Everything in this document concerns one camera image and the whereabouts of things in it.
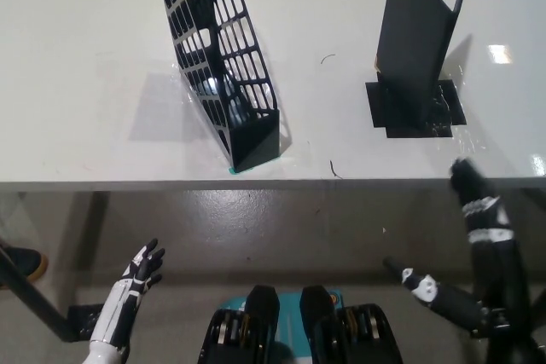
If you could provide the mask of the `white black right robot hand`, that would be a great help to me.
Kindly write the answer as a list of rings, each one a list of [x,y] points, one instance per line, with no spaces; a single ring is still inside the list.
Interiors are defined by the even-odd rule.
[[[450,167],[450,185],[462,209],[470,246],[473,290],[466,292],[393,257],[386,269],[419,304],[477,338],[532,332],[526,272],[504,202],[470,159]]]

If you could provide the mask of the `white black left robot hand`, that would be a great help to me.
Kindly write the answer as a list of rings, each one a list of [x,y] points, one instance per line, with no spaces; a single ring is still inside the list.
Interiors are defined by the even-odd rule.
[[[157,249],[152,239],[131,259],[121,277],[113,284],[91,335],[91,342],[124,349],[132,330],[143,296],[162,279],[158,270],[163,264],[164,248]]]

